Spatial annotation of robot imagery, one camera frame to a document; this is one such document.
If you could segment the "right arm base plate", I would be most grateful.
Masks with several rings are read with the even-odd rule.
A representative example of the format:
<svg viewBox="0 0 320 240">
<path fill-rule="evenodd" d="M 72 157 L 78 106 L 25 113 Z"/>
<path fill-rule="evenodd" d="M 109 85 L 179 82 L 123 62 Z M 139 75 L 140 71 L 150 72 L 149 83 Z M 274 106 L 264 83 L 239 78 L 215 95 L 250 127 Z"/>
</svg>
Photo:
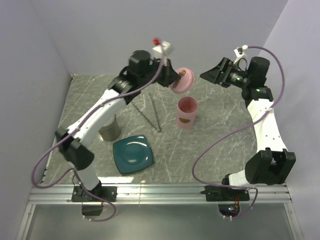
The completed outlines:
<svg viewBox="0 0 320 240">
<path fill-rule="evenodd" d="M 206 185 L 200 194 L 205 195 L 207 202 L 249 201 L 247 190 Z"/>
</svg>

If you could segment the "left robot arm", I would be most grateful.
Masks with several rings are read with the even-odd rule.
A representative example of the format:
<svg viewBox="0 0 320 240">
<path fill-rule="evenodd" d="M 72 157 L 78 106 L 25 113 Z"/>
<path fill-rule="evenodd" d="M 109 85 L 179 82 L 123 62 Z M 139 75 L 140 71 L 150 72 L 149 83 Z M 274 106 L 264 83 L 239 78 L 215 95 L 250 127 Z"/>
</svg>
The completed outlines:
<svg viewBox="0 0 320 240">
<path fill-rule="evenodd" d="M 124 109 L 141 91 L 153 83 L 169 87 L 180 76 L 168 58 L 172 50 L 155 46 L 152 53 L 136 50 L 125 66 L 108 85 L 100 99 L 77 122 L 56 132 L 58 150 L 75 168 L 89 201 L 103 196 L 102 183 L 93 167 L 94 154 L 88 149 L 102 126 L 119 110 Z"/>
</svg>

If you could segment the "grey steel canister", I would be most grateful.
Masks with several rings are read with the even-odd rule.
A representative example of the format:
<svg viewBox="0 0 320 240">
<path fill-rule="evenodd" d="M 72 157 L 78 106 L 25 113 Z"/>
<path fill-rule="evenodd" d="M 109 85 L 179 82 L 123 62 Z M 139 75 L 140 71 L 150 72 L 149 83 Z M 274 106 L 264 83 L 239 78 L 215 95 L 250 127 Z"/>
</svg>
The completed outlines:
<svg viewBox="0 0 320 240">
<path fill-rule="evenodd" d="M 106 142 L 113 142 L 121 135 L 121 129 L 117 122 L 117 116 L 113 115 L 98 131 Z"/>
</svg>

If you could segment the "metal food tongs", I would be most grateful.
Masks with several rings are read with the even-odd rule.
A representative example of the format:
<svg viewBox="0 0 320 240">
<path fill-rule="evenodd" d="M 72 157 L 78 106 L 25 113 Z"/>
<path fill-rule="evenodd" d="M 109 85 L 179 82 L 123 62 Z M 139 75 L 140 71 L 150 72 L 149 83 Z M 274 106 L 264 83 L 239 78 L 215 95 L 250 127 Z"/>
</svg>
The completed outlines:
<svg viewBox="0 0 320 240">
<path fill-rule="evenodd" d="M 162 132 L 160 116 L 156 107 L 156 101 L 150 91 L 143 94 L 143 103 L 135 101 L 133 108 L 142 116 L 145 122 L 157 133 Z"/>
</svg>

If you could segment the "pink lid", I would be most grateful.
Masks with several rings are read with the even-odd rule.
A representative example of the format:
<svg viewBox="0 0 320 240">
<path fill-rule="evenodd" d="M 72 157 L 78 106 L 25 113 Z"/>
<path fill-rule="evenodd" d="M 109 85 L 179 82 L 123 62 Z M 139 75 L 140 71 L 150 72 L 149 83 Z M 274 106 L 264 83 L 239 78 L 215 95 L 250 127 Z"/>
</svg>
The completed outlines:
<svg viewBox="0 0 320 240">
<path fill-rule="evenodd" d="M 188 92 L 195 83 L 195 74 L 186 67 L 180 67 L 175 70 L 180 76 L 180 80 L 175 81 L 169 87 L 176 94 L 184 94 Z"/>
</svg>

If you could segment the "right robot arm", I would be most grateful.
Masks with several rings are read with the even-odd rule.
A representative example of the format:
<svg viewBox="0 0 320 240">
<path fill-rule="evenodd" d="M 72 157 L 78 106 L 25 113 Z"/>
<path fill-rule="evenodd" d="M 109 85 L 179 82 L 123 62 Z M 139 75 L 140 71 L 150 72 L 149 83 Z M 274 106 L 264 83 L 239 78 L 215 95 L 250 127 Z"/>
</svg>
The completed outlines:
<svg viewBox="0 0 320 240">
<path fill-rule="evenodd" d="M 265 85 L 270 61 L 255 56 L 246 70 L 224 57 L 214 68 L 200 74 L 200 77 L 212 84 L 224 88 L 235 86 L 242 90 L 256 137 L 256 154 L 245 164 L 244 170 L 228 174 L 220 188 L 222 197 L 232 200 L 238 195 L 238 187 L 255 184 L 283 184 L 294 164 L 296 155 L 288 151 L 280 135 L 272 105 L 274 98 L 270 88 Z"/>
</svg>

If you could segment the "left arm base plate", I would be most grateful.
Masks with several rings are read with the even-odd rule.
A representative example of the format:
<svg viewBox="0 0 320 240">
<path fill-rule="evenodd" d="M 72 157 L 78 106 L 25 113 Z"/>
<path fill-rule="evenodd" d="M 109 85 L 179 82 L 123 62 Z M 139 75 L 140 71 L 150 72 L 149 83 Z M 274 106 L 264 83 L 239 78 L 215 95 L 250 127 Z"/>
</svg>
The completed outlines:
<svg viewBox="0 0 320 240">
<path fill-rule="evenodd" d="M 101 186 L 97 191 L 90 191 L 92 195 L 95 195 L 101 199 L 109 202 L 115 202 L 117 198 L 116 186 Z M 87 203 L 87 202 L 99 202 L 100 200 L 92 197 L 81 186 L 75 186 L 71 196 L 71 202 L 75 203 Z"/>
</svg>

